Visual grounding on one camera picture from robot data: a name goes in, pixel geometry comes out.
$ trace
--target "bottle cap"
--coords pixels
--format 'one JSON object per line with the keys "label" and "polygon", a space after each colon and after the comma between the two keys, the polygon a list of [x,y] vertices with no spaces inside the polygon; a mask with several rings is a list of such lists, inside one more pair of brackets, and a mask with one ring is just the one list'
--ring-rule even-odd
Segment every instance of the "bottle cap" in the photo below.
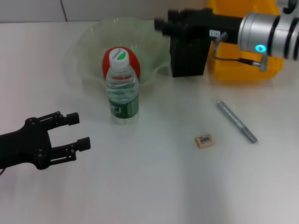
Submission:
{"label": "bottle cap", "polygon": [[109,61],[114,71],[124,71],[129,65],[129,54],[123,48],[116,48],[110,52]]}

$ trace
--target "table surface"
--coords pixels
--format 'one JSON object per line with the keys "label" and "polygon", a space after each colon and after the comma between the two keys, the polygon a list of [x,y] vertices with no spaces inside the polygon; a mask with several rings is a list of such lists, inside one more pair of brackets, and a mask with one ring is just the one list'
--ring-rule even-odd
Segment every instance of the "table surface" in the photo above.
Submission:
{"label": "table surface", "polygon": [[[78,112],[53,146],[89,136],[76,162],[0,177],[0,219],[23,224],[295,224],[299,222],[299,66],[262,84],[221,86],[164,73],[140,89],[140,118],[113,123],[103,88],[76,85],[68,52],[93,22],[0,24],[0,133],[25,119]],[[216,108],[221,98],[259,139]],[[215,145],[199,150],[196,135]]]}

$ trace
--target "water bottle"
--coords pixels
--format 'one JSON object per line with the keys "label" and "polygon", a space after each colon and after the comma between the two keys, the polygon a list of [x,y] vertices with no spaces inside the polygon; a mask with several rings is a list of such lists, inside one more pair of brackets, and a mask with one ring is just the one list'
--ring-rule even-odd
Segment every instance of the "water bottle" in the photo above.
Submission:
{"label": "water bottle", "polygon": [[111,113],[118,119],[138,115],[138,79],[129,64],[125,49],[116,48],[109,54],[110,68],[106,76],[106,90]]}

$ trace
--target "clear bowl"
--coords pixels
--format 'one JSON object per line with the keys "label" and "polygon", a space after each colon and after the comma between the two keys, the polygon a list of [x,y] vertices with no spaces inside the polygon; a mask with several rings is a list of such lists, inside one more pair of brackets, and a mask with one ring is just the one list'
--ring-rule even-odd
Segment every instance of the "clear bowl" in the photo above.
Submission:
{"label": "clear bowl", "polygon": [[77,68],[82,77],[104,84],[104,53],[112,47],[124,46],[138,58],[139,83],[149,84],[159,68],[170,64],[169,42],[169,38],[155,31],[153,21],[127,17],[101,21],[85,31],[77,43],[74,51]]}

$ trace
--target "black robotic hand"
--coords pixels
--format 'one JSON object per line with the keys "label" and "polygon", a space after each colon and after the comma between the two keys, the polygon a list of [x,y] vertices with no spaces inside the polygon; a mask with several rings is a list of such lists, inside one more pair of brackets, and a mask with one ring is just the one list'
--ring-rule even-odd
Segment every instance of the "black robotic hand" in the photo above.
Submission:
{"label": "black robotic hand", "polygon": [[89,137],[65,146],[52,147],[48,130],[78,123],[78,113],[64,117],[56,112],[27,119],[20,130],[0,135],[0,169],[29,162],[42,170],[51,165],[75,161],[77,151],[90,149]]}

